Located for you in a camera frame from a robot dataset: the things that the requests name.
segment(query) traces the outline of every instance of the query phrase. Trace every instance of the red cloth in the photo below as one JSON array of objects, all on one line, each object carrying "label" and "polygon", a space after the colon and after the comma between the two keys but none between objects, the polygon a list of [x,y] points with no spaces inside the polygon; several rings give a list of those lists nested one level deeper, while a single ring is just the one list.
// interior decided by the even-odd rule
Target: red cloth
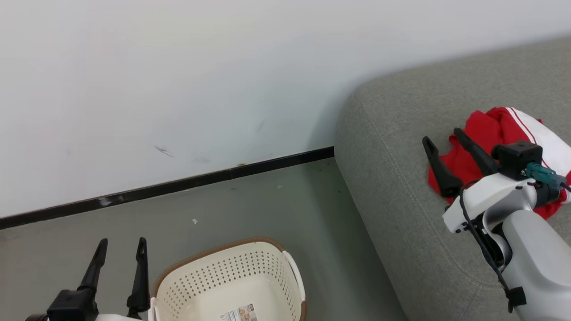
[{"label": "red cloth", "polygon": [[[566,176],[568,183],[570,182],[571,147],[547,129],[541,121],[533,119],[521,111],[511,107],[496,107],[485,114],[481,111],[475,111],[466,121],[464,132],[488,154],[491,154],[492,148],[497,144],[510,144],[517,141],[529,141],[538,144],[544,149],[542,165],[549,167],[549,164],[552,164],[556,167],[552,169],[559,175]],[[451,172],[459,177],[464,184],[482,178],[482,173],[476,162],[470,153],[462,148],[456,136],[451,134],[448,140],[453,145],[452,150],[447,155],[441,156],[441,159]],[[440,194],[432,169],[429,169],[428,184]],[[562,203],[566,203],[568,200],[571,198],[568,192],[563,190],[557,202],[536,208],[534,211],[547,219],[561,207]],[[447,198],[447,201],[451,204],[453,199]]]}]

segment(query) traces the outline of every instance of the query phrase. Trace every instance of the white wall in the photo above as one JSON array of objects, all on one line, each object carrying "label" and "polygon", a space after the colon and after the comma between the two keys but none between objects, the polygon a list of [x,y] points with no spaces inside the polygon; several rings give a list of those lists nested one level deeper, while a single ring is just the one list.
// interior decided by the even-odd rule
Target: white wall
[{"label": "white wall", "polygon": [[564,34],[569,10],[563,0],[3,0],[0,216],[331,146],[363,79]]}]

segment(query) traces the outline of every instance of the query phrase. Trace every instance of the white stripe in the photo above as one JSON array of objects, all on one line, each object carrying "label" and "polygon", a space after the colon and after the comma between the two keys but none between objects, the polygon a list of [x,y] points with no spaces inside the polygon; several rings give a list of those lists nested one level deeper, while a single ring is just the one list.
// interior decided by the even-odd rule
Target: white stripe
[{"label": "white stripe", "polygon": [[533,136],[531,135],[531,133],[525,128],[524,124],[522,124],[520,122],[520,120],[518,119],[517,115],[515,114],[515,108],[510,108],[510,107],[505,107],[509,114],[512,116],[513,120],[516,122],[516,124],[520,127],[521,131],[524,132],[524,134],[528,137],[528,140],[532,143],[536,143],[535,139],[533,139]]}]

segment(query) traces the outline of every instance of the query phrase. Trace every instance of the white plastic basket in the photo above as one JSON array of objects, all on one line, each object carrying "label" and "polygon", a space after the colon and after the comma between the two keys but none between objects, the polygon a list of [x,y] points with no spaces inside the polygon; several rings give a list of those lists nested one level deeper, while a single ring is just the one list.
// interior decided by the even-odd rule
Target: white plastic basket
[{"label": "white plastic basket", "polygon": [[149,321],[303,321],[305,289],[283,246],[252,238],[170,268],[157,280]]}]

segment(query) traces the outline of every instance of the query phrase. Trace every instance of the gray sofa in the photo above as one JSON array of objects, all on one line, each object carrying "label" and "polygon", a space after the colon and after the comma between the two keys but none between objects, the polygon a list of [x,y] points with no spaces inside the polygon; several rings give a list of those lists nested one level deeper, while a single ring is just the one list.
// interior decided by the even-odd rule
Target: gray sofa
[{"label": "gray sofa", "polygon": [[[518,320],[472,236],[444,226],[421,144],[427,135],[447,153],[454,127],[495,106],[541,118],[571,143],[571,38],[376,79],[340,116],[337,163],[411,321]],[[567,205],[549,219],[567,243],[570,215]]]}]

